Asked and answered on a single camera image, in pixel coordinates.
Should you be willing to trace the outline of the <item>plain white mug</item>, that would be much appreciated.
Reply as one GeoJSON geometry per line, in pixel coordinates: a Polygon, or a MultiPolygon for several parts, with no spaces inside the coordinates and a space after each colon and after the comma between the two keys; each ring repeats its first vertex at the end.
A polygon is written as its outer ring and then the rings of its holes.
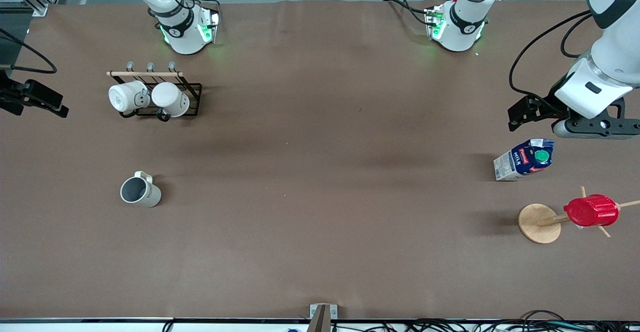
{"type": "Polygon", "coordinates": [[[188,96],[171,82],[162,82],[153,87],[151,101],[157,106],[157,118],[163,122],[183,116],[190,109],[188,96]]]}

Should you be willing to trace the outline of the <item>blue white milk carton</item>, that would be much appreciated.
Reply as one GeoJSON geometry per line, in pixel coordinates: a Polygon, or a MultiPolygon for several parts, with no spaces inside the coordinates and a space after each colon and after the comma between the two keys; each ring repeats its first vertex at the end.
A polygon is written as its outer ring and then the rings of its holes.
{"type": "Polygon", "coordinates": [[[545,170],[553,163],[553,139],[528,139],[493,161],[494,179],[514,181],[545,170]]]}

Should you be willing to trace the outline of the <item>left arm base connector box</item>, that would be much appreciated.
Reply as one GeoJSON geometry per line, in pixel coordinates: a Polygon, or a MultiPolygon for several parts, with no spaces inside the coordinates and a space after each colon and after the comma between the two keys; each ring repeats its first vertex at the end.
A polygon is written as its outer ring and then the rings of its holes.
{"type": "Polygon", "coordinates": [[[430,41],[440,41],[447,20],[445,17],[444,4],[423,9],[426,32],[430,41]]]}

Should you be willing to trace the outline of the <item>wooden mug tree stand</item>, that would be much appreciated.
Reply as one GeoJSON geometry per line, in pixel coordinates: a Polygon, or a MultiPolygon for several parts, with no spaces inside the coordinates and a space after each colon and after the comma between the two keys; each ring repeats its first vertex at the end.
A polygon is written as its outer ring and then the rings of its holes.
{"type": "MultiPolygon", "coordinates": [[[[585,186],[580,186],[580,196],[578,198],[586,196],[589,195],[586,193],[585,186]]],[[[624,208],[640,206],[640,199],[624,203],[616,202],[616,204],[620,207],[621,212],[624,208]]],[[[531,203],[523,207],[519,211],[517,223],[521,234],[525,236],[526,239],[536,244],[550,244],[557,241],[562,233],[562,226],[564,224],[572,224],[581,230],[586,228],[596,228],[604,234],[605,237],[611,237],[610,233],[606,230],[606,227],[580,227],[569,220],[569,217],[563,211],[563,208],[562,213],[557,213],[554,212],[551,207],[542,203],[531,203]]]]}

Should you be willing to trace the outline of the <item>grey ceramic mug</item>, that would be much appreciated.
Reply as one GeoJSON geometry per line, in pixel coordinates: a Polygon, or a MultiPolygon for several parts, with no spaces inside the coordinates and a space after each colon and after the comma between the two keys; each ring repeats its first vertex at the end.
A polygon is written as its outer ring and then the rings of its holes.
{"type": "Polygon", "coordinates": [[[136,171],[119,189],[120,198],[129,204],[152,208],[162,199],[162,191],[154,184],[152,175],[136,171]]]}

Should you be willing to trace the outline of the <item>brown table cover sheet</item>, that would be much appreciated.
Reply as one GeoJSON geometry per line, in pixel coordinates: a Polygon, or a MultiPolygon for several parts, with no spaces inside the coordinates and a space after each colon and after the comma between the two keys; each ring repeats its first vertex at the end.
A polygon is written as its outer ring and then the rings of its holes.
{"type": "Polygon", "coordinates": [[[566,224],[546,246],[517,216],[602,193],[640,199],[640,138],[558,139],[553,164],[496,182],[493,160],[550,121],[508,130],[521,48],[586,9],[500,1],[473,50],[430,43],[383,2],[222,8],[218,44],[174,53],[142,5],[54,6],[26,41],[67,118],[0,111],[0,318],[640,321],[640,207],[605,237],[566,224]],[[109,70],[173,61],[199,113],[122,118],[109,70]],[[136,171],[160,202],[124,202],[136,171]]]}

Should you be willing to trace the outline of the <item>white mug with grey print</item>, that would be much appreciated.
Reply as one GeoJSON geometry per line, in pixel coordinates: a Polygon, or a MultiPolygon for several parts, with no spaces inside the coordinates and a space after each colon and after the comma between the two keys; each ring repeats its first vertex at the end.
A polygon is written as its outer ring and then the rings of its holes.
{"type": "Polygon", "coordinates": [[[130,113],[146,108],[151,103],[150,91],[141,81],[112,85],[108,95],[112,107],[120,113],[130,113]]]}

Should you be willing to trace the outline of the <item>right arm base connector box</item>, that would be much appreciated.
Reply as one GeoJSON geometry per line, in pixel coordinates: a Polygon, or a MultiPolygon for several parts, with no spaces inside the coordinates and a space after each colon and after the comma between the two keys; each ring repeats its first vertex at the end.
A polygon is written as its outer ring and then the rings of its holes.
{"type": "Polygon", "coordinates": [[[198,31],[205,43],[215,43],[220,12],[207,7],[199,9],[198,31]]]}

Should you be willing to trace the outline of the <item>red plastic cup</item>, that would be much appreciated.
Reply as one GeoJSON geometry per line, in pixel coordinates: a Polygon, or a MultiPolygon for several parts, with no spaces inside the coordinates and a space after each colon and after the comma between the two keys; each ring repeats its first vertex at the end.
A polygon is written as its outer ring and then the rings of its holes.
{"type": "Polygon", "coordinates": [[[610,197],[595,194],[571,200],[563,211],[580,227],[607,227],[617,221],[620,207],[610,197]]]}

